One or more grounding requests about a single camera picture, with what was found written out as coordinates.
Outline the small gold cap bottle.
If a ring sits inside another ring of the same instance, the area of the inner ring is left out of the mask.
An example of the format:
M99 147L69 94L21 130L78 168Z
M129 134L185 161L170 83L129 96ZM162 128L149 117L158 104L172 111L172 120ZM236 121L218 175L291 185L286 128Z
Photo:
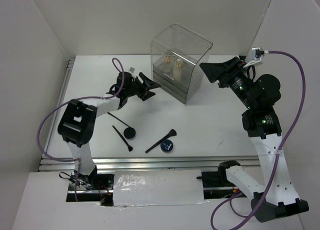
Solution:
M163 62L163 72L169 73L172 69L172 56L166 55Z

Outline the black round compact jar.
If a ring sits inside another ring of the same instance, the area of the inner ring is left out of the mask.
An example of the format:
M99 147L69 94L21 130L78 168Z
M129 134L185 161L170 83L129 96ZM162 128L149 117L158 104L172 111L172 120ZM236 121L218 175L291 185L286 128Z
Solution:
M124 131L123 131L123 136L126 140L133 140L136 137L136 130L132 127L127 127Z

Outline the blue round jar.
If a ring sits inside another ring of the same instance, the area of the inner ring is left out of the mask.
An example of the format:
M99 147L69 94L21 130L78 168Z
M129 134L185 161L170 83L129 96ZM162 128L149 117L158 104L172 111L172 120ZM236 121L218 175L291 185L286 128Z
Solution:
M165 139L160 144L160 149L163 153L169 154L174 149L174 144L171 140Z

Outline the clear acrylic makeup organizer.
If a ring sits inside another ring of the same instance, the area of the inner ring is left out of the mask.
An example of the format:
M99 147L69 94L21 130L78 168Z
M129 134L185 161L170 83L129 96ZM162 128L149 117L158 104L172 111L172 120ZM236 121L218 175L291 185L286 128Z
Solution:
M152 79L182 104L200 89L213 42L197 32L172 23L150 43Z

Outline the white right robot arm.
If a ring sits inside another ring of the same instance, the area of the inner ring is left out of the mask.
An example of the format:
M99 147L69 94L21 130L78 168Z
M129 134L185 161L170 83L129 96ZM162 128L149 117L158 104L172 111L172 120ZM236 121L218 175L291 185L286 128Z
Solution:
M279 118L273 108L280 100L280 81L271 74L252 80L245 74L245 63L234 57L222 63L201 63L200 68L211 83L230 88L246 107L241 115L243 129L254 145L264 184L254 180L236 160L220 163L218 182L239 189L250 201L250 218L260 223L307 212L308 202L295 190L286 163Z

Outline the cream foundation bottle gold collar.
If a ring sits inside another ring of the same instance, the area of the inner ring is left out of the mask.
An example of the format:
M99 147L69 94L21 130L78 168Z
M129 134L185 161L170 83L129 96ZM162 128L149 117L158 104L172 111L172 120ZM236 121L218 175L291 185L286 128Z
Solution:
M177 81L181 80L183 60L177 58L173 66L173 78Z

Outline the black thin makeup brush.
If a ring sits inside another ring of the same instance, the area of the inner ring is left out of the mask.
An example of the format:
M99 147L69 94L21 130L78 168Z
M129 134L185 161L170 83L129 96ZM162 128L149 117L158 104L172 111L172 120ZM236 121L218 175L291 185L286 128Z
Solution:
M127 126L128 128L132 128L130 125L128 125L127 123L125 123L123 120L121 120L120 118L118 118L117 116L113 115L112 113L108 112L108 115L112 116L114 119L116 119L117 121L121 122L122 124L124 124L125 126Z

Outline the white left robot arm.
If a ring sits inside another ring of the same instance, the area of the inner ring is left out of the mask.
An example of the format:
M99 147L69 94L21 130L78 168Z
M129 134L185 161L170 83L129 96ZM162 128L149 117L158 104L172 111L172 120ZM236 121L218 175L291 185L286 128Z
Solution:
M68 103L58 124L57 132L76 159L74 173L86 189L97 188L99 184L97 166L93 161L90 140L94 133L96 119L104 114L120 110L128 98L137 96L146 101L156 94L151 90L161 85L143 73L133 76L130 72L119 73L116 83L99 98L78 100Z

